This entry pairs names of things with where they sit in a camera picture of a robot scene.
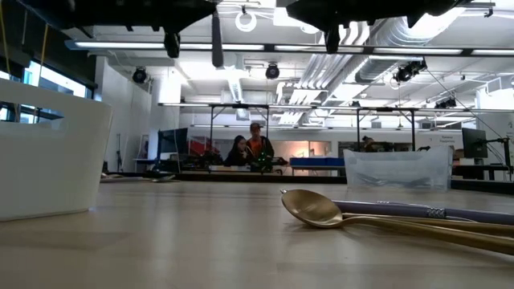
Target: woman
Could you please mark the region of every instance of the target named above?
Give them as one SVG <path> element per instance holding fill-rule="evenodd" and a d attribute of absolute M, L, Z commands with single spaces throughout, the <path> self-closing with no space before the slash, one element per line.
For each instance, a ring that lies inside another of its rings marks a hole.
<path fill-rule="evenodd" d="M 253 160 L 251 150 L 247 147 L 247 140 L 243 136 L 236 136 L 232 150 L 228 153 L 225 166 L 244 166 L 249 165 Z"/>

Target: ceiling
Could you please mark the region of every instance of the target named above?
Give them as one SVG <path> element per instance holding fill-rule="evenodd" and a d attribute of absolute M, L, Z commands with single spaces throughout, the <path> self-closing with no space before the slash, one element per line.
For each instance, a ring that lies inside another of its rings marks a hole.
<path fill-rule="evenodd" d="M 514 1 L 495 0 L 495 14 L 485 18 L 482 10 L 467 10 L 446 30 L 430 40 L 427 46 L 437 47 L 514 47 Z M 222 40 L 224 43 L 316 43 L 322 35 L 304 33 L 298 26 L 275 26 L 273 22 L 275 1 L 263 2 L 263 8 L 248 7 L 256 16 L 257 25 L 251 32 L 243 32 L 235 24 L 240 11 L 237 6 L 219 6 Z M 243 16 L 242 23 L 249 22 L 249 16 Z M 379 31 L 370 27 L 371 34 Z M 134 27 L 129 32 L 123 26 L 95 26 L 96 40 L 101 41 L 136 41 L 161 42 L 163 31 L 153 32 L 150 27 Z M 77 31 L 68 31 L 75 39 L 86 39 Z M 210 43 L 211 18 L 187 27 L 182 33 L 182 42 Z M 129 76 L 135 66 L 145 65 L 153 77 L 166 75 L 170 67 L 177 67 L 187 79 L 183 86 L 183 96 L 190 101 L 204 100 L 204 96 L 219 96 L 228 92 L 228 81 L 216 71 L 211 64 L 211 53 L 181 52 L 173 61 L 164 51 L 113 51 L 116 57 L 109 57 L 109 62 L 118 71 Z M 237 53 L 226 52 L 225 66 L 236 64 L 237 57 L 243 57 L 247 70 L 241 78 L 241 88 L 247 91 L 275 93 L 281 81 L 297 83 L 309 67 L 311 55 L 294 53 Z M 280 69 L 278 80 L 266 80 L 264 75 L 268 63 L 277 63 Z M 474 105 L 475 89 L 483 86 L 485 81 L 494 79 L 497 74 L 514 75 L 514 58 L 481 59 L 459 57 L 428 57 L 427 66 L 432 75 L 423 72 L 411 82 L 404 83 L 398 90 L 391 84 L 394 70 L 384 73 L 372 86 L 358 95 L 352 96 L 362 101 L 361 105 L 390 106 L 402 100 L 402 106 L 420 105 L 426 99 L 443 94 L 447 89 L 456 89 L 457 97 L 465 105 Z"/>

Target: monitor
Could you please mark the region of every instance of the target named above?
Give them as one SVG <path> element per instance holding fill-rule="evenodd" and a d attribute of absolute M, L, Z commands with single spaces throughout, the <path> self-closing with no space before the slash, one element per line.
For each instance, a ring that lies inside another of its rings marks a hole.
<path fill-rule="evenodd" d="M 161 153 L 188 154 L 187 128 L 160 131 L 157 151 L 159 155 Z"/>
<path fill-rule="evenodd" d="M 487 137 L 485 131 L 463 128 L 464 157 L 487 158 Z"/>

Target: dark hair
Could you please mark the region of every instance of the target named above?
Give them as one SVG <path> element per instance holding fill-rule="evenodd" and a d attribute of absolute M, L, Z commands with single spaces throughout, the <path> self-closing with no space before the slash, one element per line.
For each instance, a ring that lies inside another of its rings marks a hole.
<path fill-rule="evenodd" d="M 246 140 L 244 136 L 236 136 L 234 138 L 234 144 L 232 145 L 232 151 L 237 152 L 238 151 L 238 144 L 241 140 Z"/>
<path fill-rule="evenodd" d="M 260 129 L 260 124 L 258 124 L 258 123 L 250 124 L 250 130 L 252 130 L 254 128 L 259 128 Z"/>

